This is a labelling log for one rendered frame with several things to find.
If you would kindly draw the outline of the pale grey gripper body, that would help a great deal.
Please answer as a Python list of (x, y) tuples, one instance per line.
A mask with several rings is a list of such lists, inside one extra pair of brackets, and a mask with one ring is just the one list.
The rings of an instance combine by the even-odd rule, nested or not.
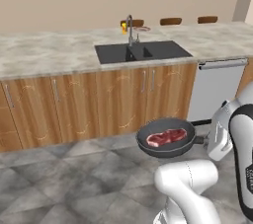
[(211, 130), (208, 135), (208, 155), (215, 161), (223, 159), (232, 149), (228, 133), (230, 113), (219, 109), (211, 119)]

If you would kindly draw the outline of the raw red steak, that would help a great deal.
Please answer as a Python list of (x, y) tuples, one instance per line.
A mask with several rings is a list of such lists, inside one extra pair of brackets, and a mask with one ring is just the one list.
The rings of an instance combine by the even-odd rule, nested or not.
[(168, 143), (181, 141), (187, 136), (187, 131), (184, 128), (167, 129), (162, 133), (154, 133), (146, 138), (149, 146), (160, 147)]

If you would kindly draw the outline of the dark grey frying pan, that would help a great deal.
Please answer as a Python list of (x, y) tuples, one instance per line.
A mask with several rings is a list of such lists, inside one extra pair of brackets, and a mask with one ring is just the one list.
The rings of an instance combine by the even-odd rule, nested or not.
[[(142, 126), (136, 134), (136, 142), (138, 147), (148, 154), (156, 158), (173, 158), (188, 152), (194, 144), (202, 143), (203, 139), (198, 139), (196, 127), (199, 125), (210, 124), (211, 120), (187, 121), (176, 117), (164, 117), (150, 121)], [(187, 136), (181, 141), (168, 143), (160, 147), (149, 146), (146, 138), (154, 133), (162, 133), (167, 129), (184, 128)]]

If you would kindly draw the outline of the grey dishwasher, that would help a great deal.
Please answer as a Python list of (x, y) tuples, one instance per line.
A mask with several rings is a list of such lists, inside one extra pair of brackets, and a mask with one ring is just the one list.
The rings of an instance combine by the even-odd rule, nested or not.
[(199, 64), (189, 105), (188, 121), (211, 119), (225, 100), (232, 100), (247, 65), (200, 70)]

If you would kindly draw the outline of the wooden cupboard door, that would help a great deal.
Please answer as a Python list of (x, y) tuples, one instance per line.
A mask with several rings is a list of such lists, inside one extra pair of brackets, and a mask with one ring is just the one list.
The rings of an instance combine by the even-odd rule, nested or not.
[(5, 80), (14, 103), (12, 114), (24, 149), (61, 142), (51, 81), (48, 77)]
[(146, 91), (141, 93), (143, 70), (146, 69), (102, 71), (97, 74), (101, 136), (132, 133), (144, 123)]
[(0, 152), (22, 150), (20, 135), (7, 99), (4, 82), (0, 81)]
[(60, 101), (55, 98), (63, 142), (91, 139), (99, 135), (96, 74), (54, 76)]
[[(154, 90), (150, 92), (153, 69), (155, 69)], [(196, 63), (151, 67), (147, 86), (145, 121), (162, 117), (186, 119), (196, 70)]]

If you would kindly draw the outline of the black double sink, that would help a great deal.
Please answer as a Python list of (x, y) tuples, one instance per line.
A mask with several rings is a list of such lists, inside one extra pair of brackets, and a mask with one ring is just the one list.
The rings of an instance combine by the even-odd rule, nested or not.
[(101, 64), (192, 57), (173, 40), (103, 44), (95, 46)]

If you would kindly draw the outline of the brown wooden stool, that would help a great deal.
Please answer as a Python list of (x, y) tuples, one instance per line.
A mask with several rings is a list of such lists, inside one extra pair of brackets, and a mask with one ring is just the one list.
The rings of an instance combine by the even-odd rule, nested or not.
[(163, 18), (160, 19), (161, 26), (175, 26), (182, 23), (182, 18)]
[(133, 27), (143, 27), (143, 25), (144, 25), (144, 20), (142, 20), (142, 19), (132, 20)]
[(216, 23), (218, 16), (200, 16), (198, 17), (198, 24)]

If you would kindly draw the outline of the grey metal tap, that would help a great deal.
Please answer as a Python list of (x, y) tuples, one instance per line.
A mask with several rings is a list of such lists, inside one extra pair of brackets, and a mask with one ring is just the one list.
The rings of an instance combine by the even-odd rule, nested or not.
[(128, 32), (128, 45), (132, 46), (133, 43), (133, 37), (132, 37), (132, 15), (127, 15), (126, 16), (126, 31)]

